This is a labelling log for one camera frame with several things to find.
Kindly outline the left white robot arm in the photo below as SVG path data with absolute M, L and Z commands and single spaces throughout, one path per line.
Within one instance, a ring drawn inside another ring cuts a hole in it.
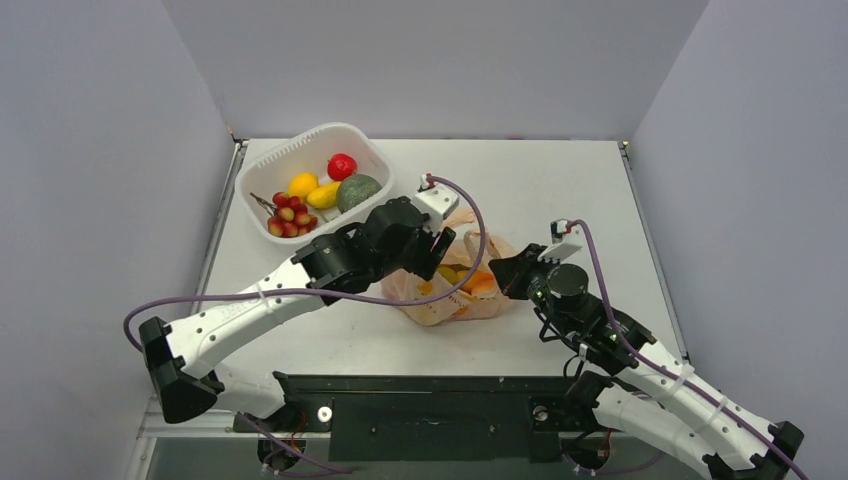
M 232 301 L 170 322 L 142 322 L 140 349 L 165 422 L 221 408 L 248 413 L 275 430 L 291 427 L 299 405 L 279 381 L 224 360 L 285 322 L 363 293 L 397 270 L 432 278 L 455 237 L 443 222 L 458 203 L 458 194 L 446 187 L 391 199 L 362 222 L 314 237 Z

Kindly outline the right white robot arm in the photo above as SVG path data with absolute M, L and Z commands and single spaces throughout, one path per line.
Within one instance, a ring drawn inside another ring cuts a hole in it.
M 792 470 L 804 439 L 797 426 L 731 401 L 646 327 L 591 294 L 583 268 L 544 250 L 530 244 L 489 267 L 506 297 L 533 304 L 544 340 L 593 365 L 563 402 L 572 424 L 628 433 L 704 479 L 782 479 Z

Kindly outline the translucent orange plastic bag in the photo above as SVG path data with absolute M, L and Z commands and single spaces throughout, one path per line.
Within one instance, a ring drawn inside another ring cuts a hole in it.
M 446 253 L 441 265 L 449 265 L 458 273 L 469 270 L 477 258 L 480 247 L 480 231 L 473 211 L 461 207 L 452 213 L 446 225 L 453 228 L 456 238 Z M 488 262 L 492 259 L 512 257 L 516 250 L 503 238 L 487 233 L 487 244 L 478 270 L 490 272 Z M 385 298 L 395 301 L 411 301 L 438 296 L 455 285 L 451 285 L 437 273 L 432 280 L 398 270 L 382 280 L 381 290 Z M 421 326 L 434 326 L 446 321 L 464 321 L 497 317 L 512 307 L 513 301 L 498 291 L 488 297 L 474 297 L 460 289 L 438 301 L 416 306 L 402 306 L 412 321 Z

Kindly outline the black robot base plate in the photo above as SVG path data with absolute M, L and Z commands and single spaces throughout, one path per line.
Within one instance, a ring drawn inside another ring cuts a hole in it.
M 536 376 L 287 375 L 277 438 L 316 434 L 342 461 L 559 460 L 567 439 L 597 430 L 566 400 L 571 381 Z

